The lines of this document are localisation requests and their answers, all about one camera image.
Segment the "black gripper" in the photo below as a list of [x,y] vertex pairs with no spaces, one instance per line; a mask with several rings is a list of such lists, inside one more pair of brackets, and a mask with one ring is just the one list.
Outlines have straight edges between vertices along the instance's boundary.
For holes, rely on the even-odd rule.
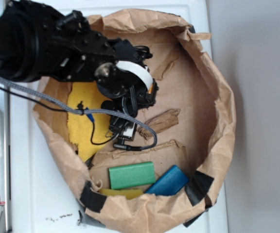
[[102,64],[95,77],[99,91],[111,99],[102,108],[136,116],[139,109],[154,106],[159,87],[144,60],[153,57],[149,47],[133,46],[127,39],[110,39],[114,62]]

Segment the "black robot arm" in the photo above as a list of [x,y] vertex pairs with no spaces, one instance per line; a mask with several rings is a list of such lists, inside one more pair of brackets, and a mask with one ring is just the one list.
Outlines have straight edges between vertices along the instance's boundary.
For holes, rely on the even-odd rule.
[[65,16],[48,5],[11,0],[0,16],[0,77],[96,82],[112,100],[109,110],[134,116],[156,103],[158,86],[144,64],[151,57],[146,46],[94,31],[79,11]]

